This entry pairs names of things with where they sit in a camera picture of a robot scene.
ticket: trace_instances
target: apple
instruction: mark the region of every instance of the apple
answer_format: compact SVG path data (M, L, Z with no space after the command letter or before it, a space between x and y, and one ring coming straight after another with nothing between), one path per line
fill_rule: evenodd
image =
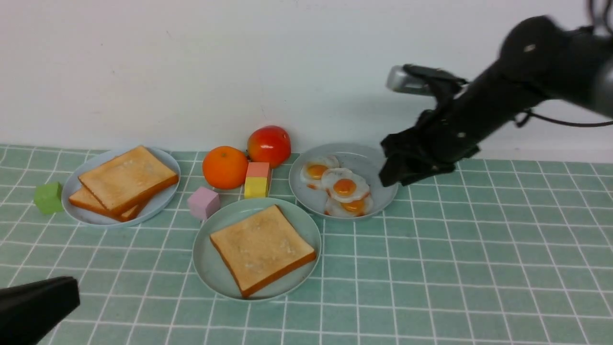
M289 134L279 126L262 127L247 140L247 153L251 161L269 163L274 169L292 153Z

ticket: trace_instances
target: egg yolk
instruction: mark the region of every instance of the egg yolk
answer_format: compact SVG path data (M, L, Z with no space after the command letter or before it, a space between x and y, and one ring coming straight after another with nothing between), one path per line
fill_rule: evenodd
M356 191L356 183L350 179L340 179L334 184L334 191L340 196L349 196Z
M341 206L348 212L358 213L364 211L364 199L355 200L350 203L341 203Z
M328 170L328 167L321 164L313 164L306 169L306 173L314 180L321 180L321 176Z

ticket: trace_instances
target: pink block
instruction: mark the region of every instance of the pink block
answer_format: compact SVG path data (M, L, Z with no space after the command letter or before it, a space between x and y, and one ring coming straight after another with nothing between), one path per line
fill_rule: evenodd
M270 164L262 162L249 162L247 177L266 177L270 175Z
M189 212L196 218L207 220L219 210L219 194L205 187L200 187L188 199Z

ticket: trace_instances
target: green cube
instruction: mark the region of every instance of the green cube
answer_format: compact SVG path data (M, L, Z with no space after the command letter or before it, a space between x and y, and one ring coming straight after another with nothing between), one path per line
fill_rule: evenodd
M43 214L54 214L63 211L62 185L59 182L53 182L36 187L34 204Z

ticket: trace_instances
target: plate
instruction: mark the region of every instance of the plate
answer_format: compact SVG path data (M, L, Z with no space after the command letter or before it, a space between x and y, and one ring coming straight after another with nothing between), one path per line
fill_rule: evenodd
M75 170L75 172L73 172L70 177L68 177L68 180L66 181L62 189L62 206L64 206L64 210L66 211L66 213L68 213L69 216L71 216L74 220L78 222L83 222L86 225L94 228L126 228L142 223L152 218L170 203L170 200L177 191L177 188L179 187L179 183L176 183L159 192L156 196L153 197L153 199L149 201L147 206L145 206L145 208L140 211L138 217L128 222L119 222L115 219L104 217L103 215L99 215L97 213L87 211L86 209L74 206L70 203L70 201L68 201L68 197L70 197L73 193L79 190L82 186L81 182L78 179L79 175L89 170L92 170L132 149L133 147L131 147L130 149L120 149L104 152L85 162L83 165L78 167L78 169ZM176 159L172 158L171 155L159 149L147 147L147 150L149 150L149 152L151 152L158 160L160 160L172 171L174 171L179 176L179 179L181 179L181 168L179 168L179 163Z
M273 205L277 205L298 234L315 249L317 259L288 273L249 298L243 298L230 270L213 247L210 234ZM212 291L237 301L268 301L292 292L313 273L321 254L321 237L315 221L300 207L281 199L255 198L240 200L215 212L196 235L192 258L202 282Z
M300 180L300 171L306 162L312 158L328 155L336 156L342 168L348 168L366 179L366 183L370 185L370 193L375 202L373 210L369 214L353 218L326 215L324 214L324 206L328 198L326 193L322 190L313 190ZM350 143L322 145L301 154L292 164L292 168L289 170L289 188L300 204L321 217L350 221L370 218L387 207L394 200L398 191L398 184L390 187L383 187L383 184L381 184L379 171L383 164L385 164L383 151L369 146Z

